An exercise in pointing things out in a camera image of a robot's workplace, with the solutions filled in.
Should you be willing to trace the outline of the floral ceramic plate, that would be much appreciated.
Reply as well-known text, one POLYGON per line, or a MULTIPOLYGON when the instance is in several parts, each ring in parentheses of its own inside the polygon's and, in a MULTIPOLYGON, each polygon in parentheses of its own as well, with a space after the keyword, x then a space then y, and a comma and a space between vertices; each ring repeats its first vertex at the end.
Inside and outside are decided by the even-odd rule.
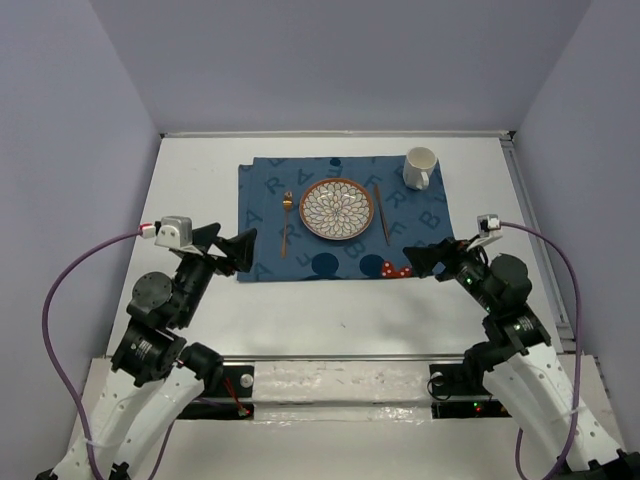
POLYGON ((353 239, 366 231, 374 217, 371 194, 346 178, 328 178, 311 185, 302 195, 299 214, 316 236, 331 241, 353 239))

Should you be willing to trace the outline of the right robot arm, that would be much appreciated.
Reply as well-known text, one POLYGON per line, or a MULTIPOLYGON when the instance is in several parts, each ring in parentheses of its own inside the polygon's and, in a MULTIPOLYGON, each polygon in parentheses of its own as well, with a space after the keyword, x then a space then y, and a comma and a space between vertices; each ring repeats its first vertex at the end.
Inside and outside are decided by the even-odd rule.
POLYGON ((638 478, 638 453, 624 451, 600 426, 581 399, 581 370, 566 373, 529 307, 526 264, 509 254, 487 257, 485 244, 499 235, 485 231, 403 250, 414 276, 457 282, 486 313, 485 341, 467 349, 461 363, 431 376, 429 389, 444 391, 434 400, 445 402, 458 388, 496 398, 518 424, 517 436, 529 436, 551 458, 549 479, 638 478))

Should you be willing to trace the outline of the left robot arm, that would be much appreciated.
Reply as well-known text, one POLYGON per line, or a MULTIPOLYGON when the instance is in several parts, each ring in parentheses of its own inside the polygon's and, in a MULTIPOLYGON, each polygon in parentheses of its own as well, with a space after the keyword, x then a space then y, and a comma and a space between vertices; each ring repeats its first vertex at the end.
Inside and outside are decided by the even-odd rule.
POLYGON ((46 351, 77 407, 81 432, 39 478, 131 479, 185 407, 219 388, 222 356, 175 333, 189 325, 213 276, 231 276, 252 262, 255 230, 232 239, 219 231, 217 223, 194 228, 180 216, 139 227, 138 236, 154 239, 180 263, 173 276, 149 272, 134 284, 130 320, 93 411, 84 409, 54 353, 49 323, 42 323, 46 351))

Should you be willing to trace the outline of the blue cartoon placemat cloth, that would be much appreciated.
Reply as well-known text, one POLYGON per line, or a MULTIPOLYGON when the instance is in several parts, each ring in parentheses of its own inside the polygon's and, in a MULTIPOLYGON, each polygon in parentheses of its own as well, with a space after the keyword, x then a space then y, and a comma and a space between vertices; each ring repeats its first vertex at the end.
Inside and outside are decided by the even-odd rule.
POLYGON ((382 268, 408 266, 402 250, 428 246, 453 234, 441 170, 435 168, 426 190, 407 188, 403 181, 404 156, 254 158, 238 169, 238 229, 257 229, 254 264, 240 273, 242 283, 301 280, 379 279, 382 268), (363 186, 376 209, 370 226, 345 241, 322 239, 289 214, 287 255, 281 257, 284 223, 282 200, 291 190, 296 201, 314 183, 346 178, 363 186), (379 184, 391 246, 387 246, 374 185, 379 184))

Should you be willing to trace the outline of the copper knife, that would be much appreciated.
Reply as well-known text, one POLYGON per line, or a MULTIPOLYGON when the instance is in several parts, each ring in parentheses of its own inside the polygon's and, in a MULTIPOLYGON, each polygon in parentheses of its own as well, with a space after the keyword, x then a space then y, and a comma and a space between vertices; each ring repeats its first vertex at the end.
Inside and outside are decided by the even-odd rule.
POLYGON ((388 224, 387 224, 385 213, 384 213, 381 191, 380 191, 379 184, 377 183, 374 185, 374 195, 375 195, 377 206, 379 209, 379 216, 381 220, 383 234, 385 237, 385 242, 387 246, 391 246, 390 233, 389 233, 389 228, 388 228, 388 224))

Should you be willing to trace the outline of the white ceramic mug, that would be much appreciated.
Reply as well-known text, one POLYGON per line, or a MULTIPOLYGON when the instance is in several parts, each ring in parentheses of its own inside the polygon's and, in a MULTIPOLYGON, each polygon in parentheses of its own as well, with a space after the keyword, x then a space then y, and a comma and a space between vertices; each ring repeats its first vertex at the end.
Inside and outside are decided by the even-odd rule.
POLYGON ((436 154, 426 147, 414 147, 405 156, 403 181, 407 188, 423 191, 429 187, 430 177, 436 166, 436 154))

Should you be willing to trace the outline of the copper fork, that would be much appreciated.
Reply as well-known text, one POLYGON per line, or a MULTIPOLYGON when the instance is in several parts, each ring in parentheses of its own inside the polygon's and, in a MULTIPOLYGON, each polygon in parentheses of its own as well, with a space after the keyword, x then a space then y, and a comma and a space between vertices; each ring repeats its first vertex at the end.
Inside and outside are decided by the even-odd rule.
POLYGON ((288 224, 289 224, 289 214, 293 209, 294 201, 293 201, 293 192, 291 190, 286 191, 282 200, 282 208, 284 211, 284 223, 283 223, 283 231, 282 231, 282 241, 281 241, 281 257, 285 258, 287 255, 287 232, 288 232, 288 224))

